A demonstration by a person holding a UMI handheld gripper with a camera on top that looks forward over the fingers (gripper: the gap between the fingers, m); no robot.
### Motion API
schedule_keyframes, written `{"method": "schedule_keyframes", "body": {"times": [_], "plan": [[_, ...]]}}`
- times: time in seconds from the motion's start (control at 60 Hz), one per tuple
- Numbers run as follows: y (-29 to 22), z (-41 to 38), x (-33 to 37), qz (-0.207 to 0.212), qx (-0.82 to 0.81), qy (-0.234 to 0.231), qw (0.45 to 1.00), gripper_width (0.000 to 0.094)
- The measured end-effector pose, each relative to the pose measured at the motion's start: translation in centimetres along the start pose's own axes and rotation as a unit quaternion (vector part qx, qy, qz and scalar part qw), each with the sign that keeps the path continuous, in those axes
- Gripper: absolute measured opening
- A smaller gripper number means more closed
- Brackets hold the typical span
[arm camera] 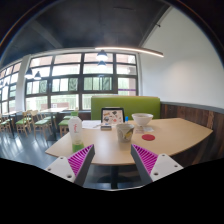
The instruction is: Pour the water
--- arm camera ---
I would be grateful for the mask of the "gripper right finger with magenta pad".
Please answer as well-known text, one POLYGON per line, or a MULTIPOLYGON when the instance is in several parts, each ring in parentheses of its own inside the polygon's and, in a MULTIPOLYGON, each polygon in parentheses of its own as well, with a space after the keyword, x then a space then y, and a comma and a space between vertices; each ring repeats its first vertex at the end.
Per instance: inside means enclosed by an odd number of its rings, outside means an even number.
POLYGON ((167 154, 157 155, 135 144, 131 145, 131 155, 144 185, 182 169, 182 166, 167 154))

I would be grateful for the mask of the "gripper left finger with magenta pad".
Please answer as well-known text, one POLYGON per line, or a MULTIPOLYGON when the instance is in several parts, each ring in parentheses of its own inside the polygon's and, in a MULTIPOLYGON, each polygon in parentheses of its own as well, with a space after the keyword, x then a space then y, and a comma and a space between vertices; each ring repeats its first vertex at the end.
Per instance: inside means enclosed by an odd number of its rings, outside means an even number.
POLYGON ((94 155, 94 145, 89 145, 69 157, 59 156, 46 171, 82 186, 94 155))

